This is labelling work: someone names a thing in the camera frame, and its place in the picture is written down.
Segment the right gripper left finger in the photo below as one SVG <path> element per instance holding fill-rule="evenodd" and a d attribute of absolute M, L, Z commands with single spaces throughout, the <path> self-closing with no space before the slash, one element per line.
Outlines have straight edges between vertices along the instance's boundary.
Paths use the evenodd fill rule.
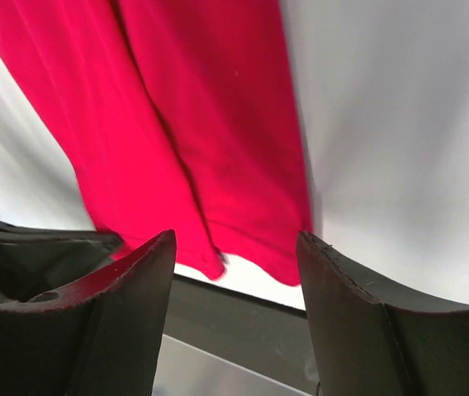
<path fill-rule="evenodd" d="M 173 282 L 164 231 L 0 232 L 0 395 L 149 395 Z"/>

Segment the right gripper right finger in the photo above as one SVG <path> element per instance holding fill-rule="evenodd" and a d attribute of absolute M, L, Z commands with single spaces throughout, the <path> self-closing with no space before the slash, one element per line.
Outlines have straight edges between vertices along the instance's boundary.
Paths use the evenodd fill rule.
<path fill-rule="evenodd" d="M 420 292 L 301 232 L 320 395 L 469 395 L 469 305 Z"/>

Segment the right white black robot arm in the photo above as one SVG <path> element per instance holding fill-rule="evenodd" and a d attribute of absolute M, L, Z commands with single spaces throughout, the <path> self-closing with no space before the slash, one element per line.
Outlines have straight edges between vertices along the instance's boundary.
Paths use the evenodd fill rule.
<path fill-rule="evenodd" d="M 174 231 L 120 246 L 0 222 L 0 395 L 469 395 L 469 305 L 311 233 L 304 313 L 176 278 Z"/>

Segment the red t shirt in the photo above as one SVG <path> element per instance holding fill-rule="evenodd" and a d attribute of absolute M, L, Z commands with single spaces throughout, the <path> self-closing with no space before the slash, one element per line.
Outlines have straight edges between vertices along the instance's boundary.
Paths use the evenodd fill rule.
<path fill-rule="evenodd" d="M 312 230 L 276 1 L 0 1 L 0 58 L 126 252 L 165 229 L 216 280 L 224 254 L 300 282 Z"/>

